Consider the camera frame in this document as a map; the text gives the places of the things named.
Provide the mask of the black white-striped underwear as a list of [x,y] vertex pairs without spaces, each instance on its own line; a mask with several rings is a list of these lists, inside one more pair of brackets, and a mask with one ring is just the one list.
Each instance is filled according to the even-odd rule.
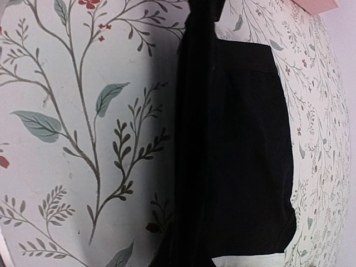
[[288,109],[270,46],[219,39],[190,1],[175,108],[175,197],[152,266],[283,266],[296,232]]

